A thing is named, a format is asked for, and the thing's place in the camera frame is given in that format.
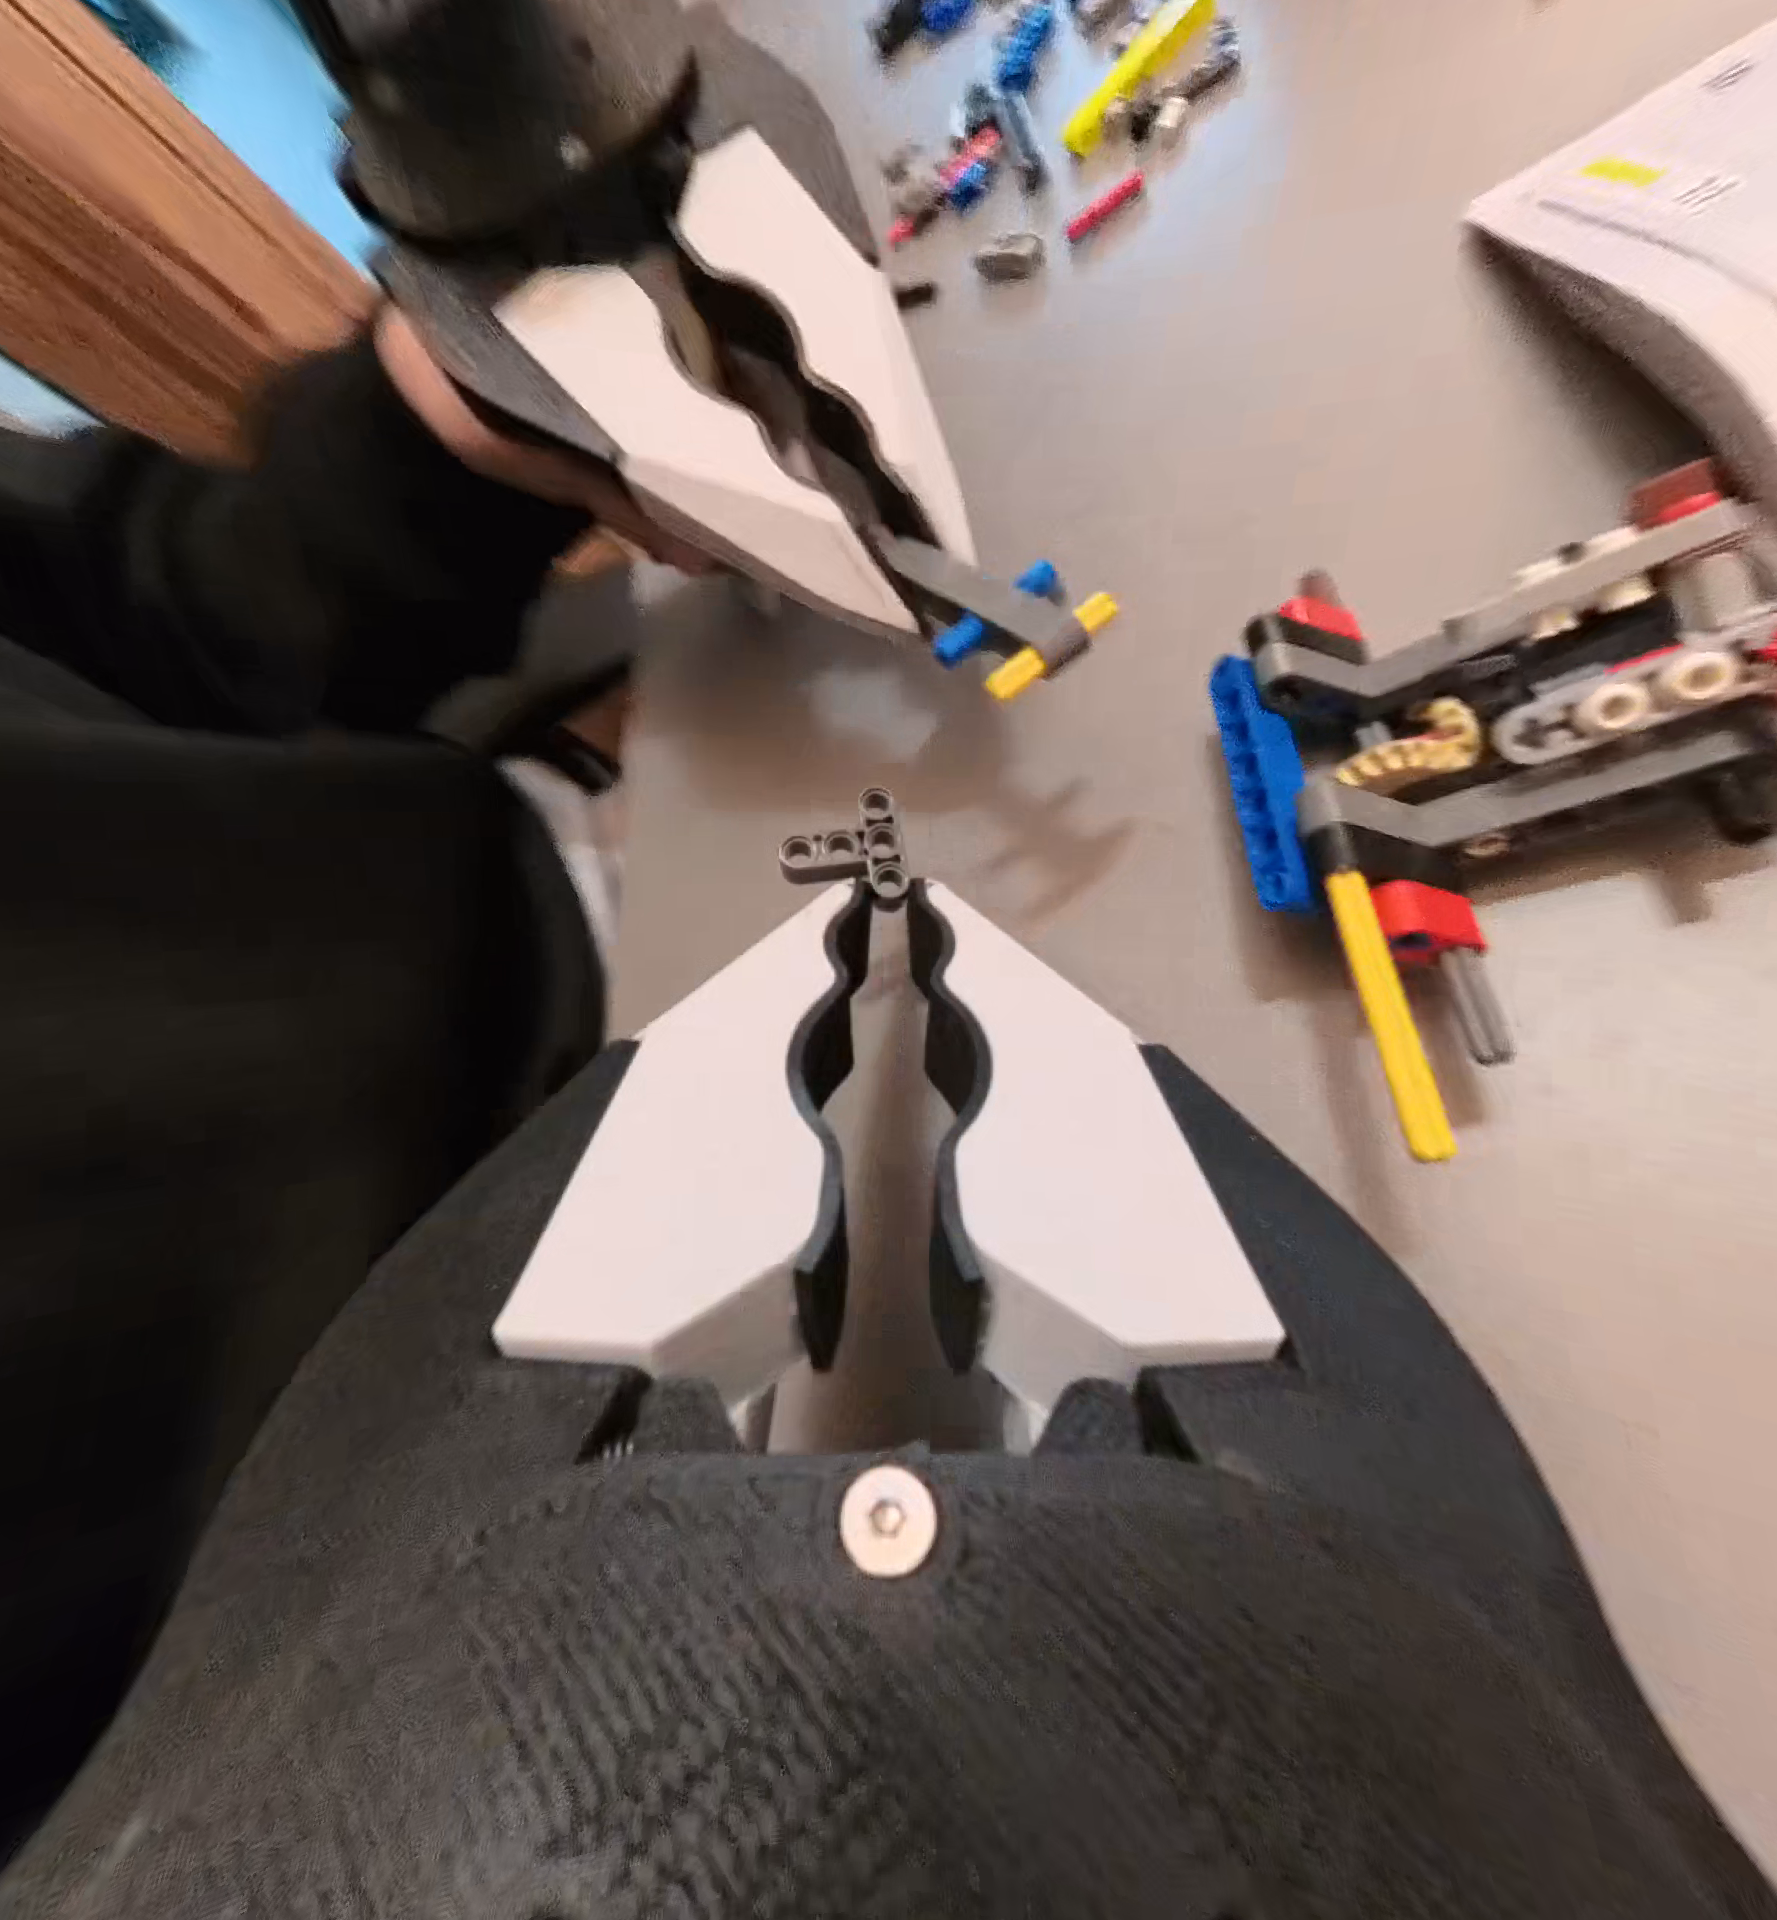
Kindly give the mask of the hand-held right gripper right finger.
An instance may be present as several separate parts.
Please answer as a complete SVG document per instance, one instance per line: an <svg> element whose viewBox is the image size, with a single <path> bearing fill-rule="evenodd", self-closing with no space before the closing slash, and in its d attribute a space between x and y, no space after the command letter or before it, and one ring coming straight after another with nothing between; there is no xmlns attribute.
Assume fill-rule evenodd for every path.
<svg viewBox="0 0 1777 1920"><path fill-rule="evenodd" d="M934 1145L930 1316L1038 1440L1071 1385L1265 1362L1286 1332L1128 1024L940 882L906 898Z"/></svg>

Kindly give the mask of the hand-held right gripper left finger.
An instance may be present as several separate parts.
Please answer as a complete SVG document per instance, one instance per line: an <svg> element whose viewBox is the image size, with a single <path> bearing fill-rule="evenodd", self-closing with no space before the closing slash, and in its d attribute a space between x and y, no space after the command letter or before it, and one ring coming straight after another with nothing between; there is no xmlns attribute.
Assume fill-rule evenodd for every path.
<svg viewBox="0 0 1777 1920"><path fill-rule="evenodd" d="M649 1021L499 1316L506 1357L717 1390L832 1370L845 1166L825 1103L854 1065L874 895L825 888Z"/></svg>

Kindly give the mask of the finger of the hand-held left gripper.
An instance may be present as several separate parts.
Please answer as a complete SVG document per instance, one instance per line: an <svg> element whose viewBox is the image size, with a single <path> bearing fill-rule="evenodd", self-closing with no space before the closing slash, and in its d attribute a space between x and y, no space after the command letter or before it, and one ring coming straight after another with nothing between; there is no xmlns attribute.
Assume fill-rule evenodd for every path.
<svg viewBox="0 0 1777 1920"><path fill-rule="evenodd" d="M646 516L686 544L877 636L917 636L852 516L790 472L756 414L705 389L624 268L548 268L499 304L506 333L613 443Z"/></svg>
<svg viewBox="0 0 1777 1920"><path fill-rule="evenodd" d="M877 483L880 516L901 532L975 561L966 496L885 270L756 129L691 163L676 231L709 290L789 336L779 359L823 414L813 443Z"/></svg>

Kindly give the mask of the dark grey beam with pins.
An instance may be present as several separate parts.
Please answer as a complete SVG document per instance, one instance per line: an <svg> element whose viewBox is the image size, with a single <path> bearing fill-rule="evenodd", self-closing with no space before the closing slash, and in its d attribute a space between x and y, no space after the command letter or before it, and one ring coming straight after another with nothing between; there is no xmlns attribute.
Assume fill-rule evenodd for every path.
<svg viewBox="0 0 1777 1920"><path fill-rule="evenodd" d="M982 660L982 686L1004 705L1082 660L1119 616L1108 591L1071 598L1051 561L1004 583L923 538L877 532L871 547L933 660L945 669Z"/></svg>

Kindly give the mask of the grey T-shaped lego beam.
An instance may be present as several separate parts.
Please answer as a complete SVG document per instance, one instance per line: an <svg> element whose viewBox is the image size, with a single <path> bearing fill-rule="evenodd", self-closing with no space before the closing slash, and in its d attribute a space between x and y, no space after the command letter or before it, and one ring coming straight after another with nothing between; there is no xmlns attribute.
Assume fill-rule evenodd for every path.
<svg viewBox="0 0 1777 1920"><path fill-rule="evenodd" d="M854 882L885 911L901 911L911 894L897 799L883 784L858 794L852 822L793 831L776 856L790 885Z"/></svg>

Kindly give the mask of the person's left forearm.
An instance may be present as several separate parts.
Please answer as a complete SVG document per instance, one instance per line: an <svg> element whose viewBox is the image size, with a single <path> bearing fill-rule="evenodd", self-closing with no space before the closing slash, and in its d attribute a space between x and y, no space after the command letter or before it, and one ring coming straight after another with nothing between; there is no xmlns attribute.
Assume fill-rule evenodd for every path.
<svg viewBox="0 0 1777 1920"><path fill-rule="evenodd" d="M372 333L280 372L248 456L0 424L0 705L280 737L411 732L499 673L594 526L469 467Z"/></svg>

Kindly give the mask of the pile of loose lego pieces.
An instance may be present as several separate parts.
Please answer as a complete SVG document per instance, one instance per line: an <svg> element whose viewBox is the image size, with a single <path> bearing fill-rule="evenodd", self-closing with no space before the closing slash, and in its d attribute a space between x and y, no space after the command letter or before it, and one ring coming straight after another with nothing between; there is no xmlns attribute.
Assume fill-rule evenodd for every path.
<svg viewBox="0 0 1777 1920"><path fill-rule="evenodd" d="M1093 280L1240 88L1232 3L885 3L858 69L906 317Z"/></svg>

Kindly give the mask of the partly built lego chassis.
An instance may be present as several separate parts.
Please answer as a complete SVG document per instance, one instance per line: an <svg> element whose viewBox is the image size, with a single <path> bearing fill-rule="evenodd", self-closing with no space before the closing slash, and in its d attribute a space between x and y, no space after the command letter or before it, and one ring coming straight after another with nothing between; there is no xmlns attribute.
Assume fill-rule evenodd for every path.
<svg viewBox="0 0 1777 1920"><path fill-rule="evenodd" d="M1777 833L1777 536L1696 460L1392 653L1309 571L1206 694L1258 907L1330 926L1405 1149L1445 1163L1409 979L1441 979L1477 1065L1519 1052L1471 882L1654 807Z"/></svg>

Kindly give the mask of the lego instruction booklet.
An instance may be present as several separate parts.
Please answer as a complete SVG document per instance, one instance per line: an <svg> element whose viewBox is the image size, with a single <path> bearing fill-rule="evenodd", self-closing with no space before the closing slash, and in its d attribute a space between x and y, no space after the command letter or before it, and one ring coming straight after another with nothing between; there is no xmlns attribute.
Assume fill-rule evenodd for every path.
<svg viewBox="0 0 1777 1920"><path fill-rule="evenodd" d="M1777 20L1467 208L1777 531Z"/></svg>

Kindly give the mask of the person's left hand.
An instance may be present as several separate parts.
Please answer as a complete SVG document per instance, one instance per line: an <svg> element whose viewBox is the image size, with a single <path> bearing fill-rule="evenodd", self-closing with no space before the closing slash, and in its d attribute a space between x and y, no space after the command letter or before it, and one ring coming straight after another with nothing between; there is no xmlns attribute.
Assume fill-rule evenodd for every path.
<svg viewBox="0 0 1777 1920"><path fill-rule="evenodd" d="M606 536L691 575L722 571L707 551L669 532L634 496L578 449L544 443L493 427L469 391L440 365L414 319L385 300L372 313L372 345L391 382L427 433L470 472L587 513Z"/></svg>

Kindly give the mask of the wooden board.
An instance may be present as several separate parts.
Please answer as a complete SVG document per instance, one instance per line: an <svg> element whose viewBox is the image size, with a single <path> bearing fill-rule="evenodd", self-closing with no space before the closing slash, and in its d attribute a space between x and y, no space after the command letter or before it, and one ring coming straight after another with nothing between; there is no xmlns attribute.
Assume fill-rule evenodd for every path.
<svg viewBox="0 0 1777 1920"><path fill-rule="evenodd" d="M232 459L262 382L366 330L366 273L75 3L0 3L0 352Z"/></svg>

